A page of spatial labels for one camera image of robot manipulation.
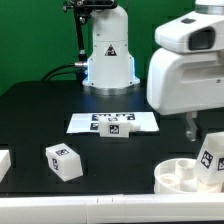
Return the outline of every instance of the small white box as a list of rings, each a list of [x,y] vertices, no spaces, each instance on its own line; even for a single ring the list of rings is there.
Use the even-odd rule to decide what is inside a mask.
[[[11,166],[9,150],[0,150],[0,182]]]
[[[224,132],[206,136],[194,172],[205,185],[224,182]]]
[[[63,180],[83,175],[80,156],[65,144],[46,148],[49,167]]]
[[[100,137],[128,138],[129,132],[140,131],[137,121],[128,121],[126,117],[99,117]]]

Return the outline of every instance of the black table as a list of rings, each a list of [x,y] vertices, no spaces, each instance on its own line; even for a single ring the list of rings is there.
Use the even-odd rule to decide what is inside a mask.
[[[66,134],[73,113],[153,111],[145,83],[134,93],[100,96],[76,81],[22,82],[0,97],[0,149],[12,166],[0,184],[1,197],[149,194],[154,168],[171,158],[196,158],[207,133],[224,130],[224,111],[199,113],[201,138],[190,142],[181,116],[154,112],[160,131],[129,139]],[[84,175],[63,182],[48,167],[45,148],[65,143],[80,154]]]

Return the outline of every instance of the white paper sheet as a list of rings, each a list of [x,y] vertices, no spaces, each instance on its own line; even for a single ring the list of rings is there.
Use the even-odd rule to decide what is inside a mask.
[[[136,113],[95,113],[95,114],[73,114],[67,133],[84,133],[84,132],[98,132],[98,118],[99,116],[118,117],[125,116],[127,120],[138,121],[141,125],[142,132],[156,132],[159,131],[155,116],[152,112],[136,112]]]

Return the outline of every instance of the white robot head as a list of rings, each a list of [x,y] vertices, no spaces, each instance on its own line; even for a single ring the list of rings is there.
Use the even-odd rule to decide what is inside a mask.
[[[149,104],[160,114],[224,106],[224,1],[197,0],[196,10],[160,26],[152,57]]]

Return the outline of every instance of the green backdrop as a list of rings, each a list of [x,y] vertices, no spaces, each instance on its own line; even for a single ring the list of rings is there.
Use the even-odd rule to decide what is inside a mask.
[[[125,7],[127,0],[118,0]],[[158,48],[154,31],[159,25],[193,10],[194,0],[131,0],[129,50],[136,58],[136,75],[147,77]],[[0,94],[14,83],[40,80],[49,70],[77,60],[72,11],[62,11],[63,0],[0,0]],[[84,27],[91,53],[91,23]]]

